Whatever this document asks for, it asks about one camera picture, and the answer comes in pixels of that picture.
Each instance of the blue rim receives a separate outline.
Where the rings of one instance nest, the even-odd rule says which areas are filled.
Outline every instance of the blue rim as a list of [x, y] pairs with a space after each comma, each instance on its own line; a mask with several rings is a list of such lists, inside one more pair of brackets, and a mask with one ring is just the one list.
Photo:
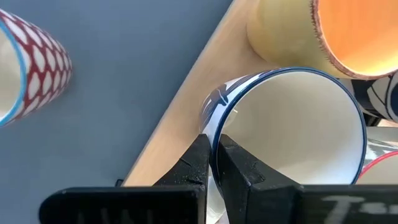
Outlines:
[[9, 31], [9, 29], [6, 27], [6, 25], [3, 23], [2, 20], [0, 20], [0, 29], [6, 34], [6, 37], [9, 39], [12, 47], [14, 48], [16, 54], [17, 54], [17, 59], [19, 62], [19, 70], [21, 73], [21, 89], [19, 90], [19, 96], [12, 106], [11, 110], [8, 111], [8, 114], [6, 114], [3, 119], [0, 120], [0, 126], [3, 126], [5, 123], [7, 123], [17, 112], [19, 106], [21, 105], [22, 101], [24, 100], [24, 95], [26, 91], [26, 68], [25, 68], [25, 63], [24, 63], [24, 58], [22, 56], [22, 52], [19, 49], [18, 43], [15, 40], [14, 36], [12, 33]]
[[315, 73], [317, 75], [321, 75], [331, 81], [333, 81], [334, 83], [336, 83], [341, 89], [343, 89], [345, 91], [345, 93], [347, 93], [347, 95], [349, 96], [349, 98], [351, 99], [351, 101], [354, 103], [355, 108], [359, 114], [359, 117], [361, 119], [361, 123], [362, 123], [362, 134], [363, 134], [363, 149], [362, 149], [362, 156], [361, 156], [361, 161], [359, 163], [358, 166], [358, 171], [352, 181], [351, 184], [355, 184], [355, 182], [357, 181], [359, 174], [361, 173], [362, 170], [362, 166], [363, 166], [363, 162], [364, 162], [364, 158], [366, 155], [366, 145], [367, 145], [367, 136], [366, 136], [366, 125], [365, 125], [365, 121], [363, 118], [363, 114], [358, 106], [357, 101], [355, 100], [354, 96], [346, 89], [346, 87], [341, 84], [336, 78], [332, 77], [331, 75], [319, 71], [317, 69], [314, 68], [306, 68], [306, 67], [289, 67], [289, 68], [280, 68], [277, 70], [273, 70], [270, 72], [265, 72], [267, 75], [263, 76], [262, 78], [258, 78], [257, 80], [253, 81], [252, 83], [250, 83], [248, 86], [246, 86], [243, 90], [241, 90], [236, 96], [235, 98], [233, 98], [231, 100], [231, 103], [228, 105], [228, 107], [225, 109], [218, 125], [217, 125], [217, 130], [216, 130], [216, 134], [215, 134], [215, 138], [213, 140], [213, 144], [212, 144], [212, 148], [211, 148], [211, 156], [212, 159], [211, 160], [211, 168], [213, 170], [213, 176], [215, 179], [215, 182], [218, 186], [218, 189], [222, 195], [221, 192], [221, 186], [220, 186], [220, 178], [219, 178], [219, 174], [218, 174], [218, 165], [217, 165], [217, 151], [218, 151], [218, 142], [220, 141], [220, 136], [221, 136], [221, 130], [223, 129], [224, 123], [229, 115], [229, 113], [231, 112], [231, 110], [235, 107], [236, 103], [252, 88], [254, 88], [255, 86], [257, 86], [258, 84], [262, 83], [263, 81], [275, 77], [277, 75], [281, 75], [283, 73], [286, 72], [312, 72]]

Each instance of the white cup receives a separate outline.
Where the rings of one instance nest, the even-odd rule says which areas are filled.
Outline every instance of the white cup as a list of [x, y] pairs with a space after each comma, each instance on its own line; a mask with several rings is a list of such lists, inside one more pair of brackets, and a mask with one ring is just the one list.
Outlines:
[[209, 95], [201, 115], [217, 184], [221, 134], [300, 184], [353, 184], [361, 171], [362, 112], [349, 91], [321, 71], [281, 68], [231, 80]]

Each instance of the wooden surface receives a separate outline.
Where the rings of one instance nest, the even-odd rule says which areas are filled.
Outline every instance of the wooden surface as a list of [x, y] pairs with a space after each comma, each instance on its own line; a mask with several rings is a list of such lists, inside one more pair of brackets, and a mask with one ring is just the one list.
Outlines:
[[257, 0], [234, 0], [152, 133], [123, 186], [152, 185], [199, 134], [199, 114], [218, 85], [275, 66], [260, 58], [246, 37], [247, 16]]

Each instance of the blue rimmed cup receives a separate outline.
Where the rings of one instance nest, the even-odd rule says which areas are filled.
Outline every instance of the blue rimmed cup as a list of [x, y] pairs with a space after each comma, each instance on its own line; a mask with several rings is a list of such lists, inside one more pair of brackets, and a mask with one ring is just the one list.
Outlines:
[[351, 93], [304, 67], [246, 75], [212, 91], [202, 112], [219, 184], [221, 134], [300, 184], [353, 184], [366, 152], [366, 126]]
[[57, 40], [0, 9], [0, 127], [51, 102], [71, 75], [72, 61]]

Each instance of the speckled rim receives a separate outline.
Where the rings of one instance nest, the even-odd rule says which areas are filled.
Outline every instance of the speckled rim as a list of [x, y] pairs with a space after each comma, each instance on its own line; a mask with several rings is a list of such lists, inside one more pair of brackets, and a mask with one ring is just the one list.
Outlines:
[[357, 181], [361, 170], [362, 170], [362, 166], [363, 166], [363, 162], [365, 159], [365, 155], [366, 155], [366, 146], [367, 146], [367, 137], [366, 137], [366, 125], [365, 125], [365, 121], [363, 118], [363, 114], [358, 106], [358, 103], [356, 102], [354, 96], [346, 89], [346, 87], [341, 84], [336, 78], [332, 77], [331, 75], [319, 71], [317, 69], [314, 68], [306, 68], [306, 67], [289, 67], [289, 68], [280, 68], [277, 70], [271, 70], [268, 72], [264, 72], [267, 75], [264, 75], [261, 78], [258, 78], [257, 80], [254, 80], [252, 83], [250, 83], [248, 86], [246, 86], [244, 89], [242, 89], [236, 96], [235, 98], [233, 98], [231, 100], [231, 103], [227, 106], [227, 108], [225, 109], [223, 115], [221, 116], [221, 119], [218, 122], [217, 125], [217, 129], [215, 132], [215, 137], [213, 142], [211, 143], [211, 153], [210, 153], [210, 166], [211, 169], [213, 171], [213, 177], [215, 179], [215, 182], [217, 184], [217, 187], [220, 191], [220, 194], [222, 195], [222, 191], [221, 191], [221, 185], [220, 185], [220, 176], [218, 174], [218, 143], [220, 141], [220, 136], [221, 136], [221, 131], [223, 129], [223, 126], [225, 124], [225, 121], [228, 117], [228, 115], [230, 114], [231, 110], [235, 107], [235, 105], [238, 103], [238, 101], [246, 94], [249, 92], [249, 90], [253, 89], [254, 87], [256, 87], [257, 85], [261, 84], [262, 82], [266, 81], [269, 78], [281, 75], [281, 74], [285, 74], [287, 72], [309, 72], [309, 73], [313, 73], [313, 74], [317, 74], [317, 75], [321, 75], [327, 79], [329, 79], [330, 81], [332, 81], [333, 83], [337, 84], [351, 99], [351, 101], [353, 102], [353, 104], [355, 105], [355, 108], [358, 112], [358, 116], [361, 120], [361, 124], [362, 124], [362, 136], [363, 136], [363, 145], [362, 145], [362, 155], [361, 155], [361, 161], [359, 162], [359, 166], [358, 166], [358, 171], [356, 173], [356, 175], [353, 177], [353, 181], [351, 184], [355, 184], [355, 182]]
[[382, 78], [382, 77], [386, 77], [388, 75], [392, 75], [394, 74], [396, 71], [398, 71], [398, 69], [395, 69], [391, 72], [382, 74], [382, 75], [363, 75], [357, 72], [354, 72], [352, 70], [350, 70], [349, 68], [347, 68], [346, 66], [344, 66], [336, 57], [335, 55], [331, 52], [331, 50], [329, 50], [328, 44], [325, 40], [325, 37], [323, 35], [323, 31], [321, 28], [321, 23], [320, 23], [320, 17], [319, 17], [319, 13], [318, 13], [318, 7], [319, 7], [319, 1], [321, 0], [312, 0], [311, 1], [311, 17], [312, 17], [312, 22], [313, 22], [313, 26], [315, 28], [315, 34], [317, 36], [317, 39], [319, 41], [320, 47], [322, 49], [322, 51], [324, 53], [326, 53], [327, 58], [329, 60], [329, 62], [335, 67], [337, 68], [340, 72], [352, 77], [352, 78], [357, 78], [360, 80], [375, 80], [378, 78]]

